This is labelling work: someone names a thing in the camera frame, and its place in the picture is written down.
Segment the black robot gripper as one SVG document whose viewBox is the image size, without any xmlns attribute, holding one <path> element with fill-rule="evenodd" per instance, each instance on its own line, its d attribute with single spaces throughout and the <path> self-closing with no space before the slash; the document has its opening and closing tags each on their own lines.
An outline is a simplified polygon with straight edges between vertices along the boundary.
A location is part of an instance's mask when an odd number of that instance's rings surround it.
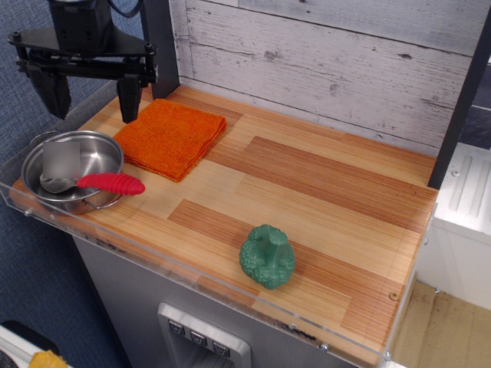
<svg viewBox="0 0 491 368">
<path fill-rule="evenodd" d="M 50 1 L 48 5 L 51 27 L 14 31 L 8 36 L 17 50 L 20 72 L 31 79 L 48 112 L 62 120 L 68 115 L 67 76 L 118 80 L 123 122 L 134 121 L 141 100 L 140 83 L 157 81 L 157 48 L 118 29 L 112 11 L 132 18 L 142 1 L 127 12 L 112 1 Z"/>
</svg>

